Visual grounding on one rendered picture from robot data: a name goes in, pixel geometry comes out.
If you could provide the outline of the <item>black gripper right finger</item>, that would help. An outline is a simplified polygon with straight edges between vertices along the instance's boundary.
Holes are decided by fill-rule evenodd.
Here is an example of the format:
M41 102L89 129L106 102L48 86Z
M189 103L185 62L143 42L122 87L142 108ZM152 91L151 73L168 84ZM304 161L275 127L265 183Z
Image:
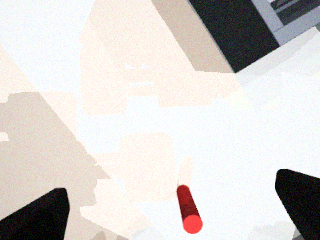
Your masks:
M275 189L304 240L320 240L320 179L284 168L276 172Z

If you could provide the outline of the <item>red peg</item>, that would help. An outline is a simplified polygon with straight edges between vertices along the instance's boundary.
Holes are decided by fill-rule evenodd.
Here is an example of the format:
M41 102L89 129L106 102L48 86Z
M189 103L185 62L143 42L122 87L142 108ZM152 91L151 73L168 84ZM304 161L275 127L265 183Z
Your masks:
M199 209L196 207L195 200L193 200L188 185L180 184L179 187L176 188L176 196L183 227L185 231L195 235L195 233L200 231L203 220L201 220Z

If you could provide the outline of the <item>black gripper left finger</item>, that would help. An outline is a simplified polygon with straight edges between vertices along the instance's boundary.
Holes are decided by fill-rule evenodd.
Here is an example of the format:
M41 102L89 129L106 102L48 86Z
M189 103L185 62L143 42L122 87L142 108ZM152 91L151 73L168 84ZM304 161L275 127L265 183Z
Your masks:
M0 220L0 240L64 240L67 188L55 188Z

